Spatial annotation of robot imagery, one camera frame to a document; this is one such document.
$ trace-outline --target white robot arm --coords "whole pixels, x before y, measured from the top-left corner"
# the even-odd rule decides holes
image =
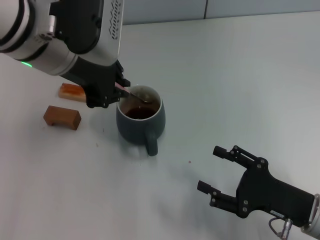
[[[123,0],[1,0],[0,53],[83,87],[88,107],[125,97]]]

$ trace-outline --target metal spoon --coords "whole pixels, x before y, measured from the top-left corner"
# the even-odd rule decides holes
[[[141,102],[143,102],[144,104],[152,104],[153,102],[152,101],[147,101],[137,95],[134,95],[132,92],[130,92],[128,89],[124,88],[123,86],[121,86],[120,84],[118,84],[117,82],[114,83],[114,85],[118,88],[118,89],[121,89],[121,90],[124,90],[126,91],[127,93],[129,93],[130,95],[136,97],[137,99],[139,99]]]

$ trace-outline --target white tabletop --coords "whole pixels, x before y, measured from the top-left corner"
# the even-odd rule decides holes
[[[320,192],[319,22],[309,12],[125,26],[125,77],[165,106],[156,157],[119,136],[115,105],[60,99],[68,81],[0,55],[0,238],[277,239],[271,215],[210,207],[197,183],[235,196],[245,169],[212,152],[237,144],[277,179]],[[47,126],[48,105],[79,110],[78,130]],[[290,239],[309,237],[293,227]]]

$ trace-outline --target gray ceramic mug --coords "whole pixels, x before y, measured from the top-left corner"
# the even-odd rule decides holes
[[[145,145],[149,156],[158,154],[157,139],[166,125],[164,103],[159,94],[149,86],[132,86],[130,92],[150,102],[143,103],[130,95],[117,103],[116,124],[128,142]]]

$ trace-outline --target wooden block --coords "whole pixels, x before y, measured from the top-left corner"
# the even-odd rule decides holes
[[[69,99],[78,102],[86,102],[86,94],[81,86],[69,83],[62,83],[58,96],[62,99]]]
[[[81,116],[77,110],[57,106],[49,106],[43,118],[49,126],[63,125],[72,130],[77,130],[81,122]]]

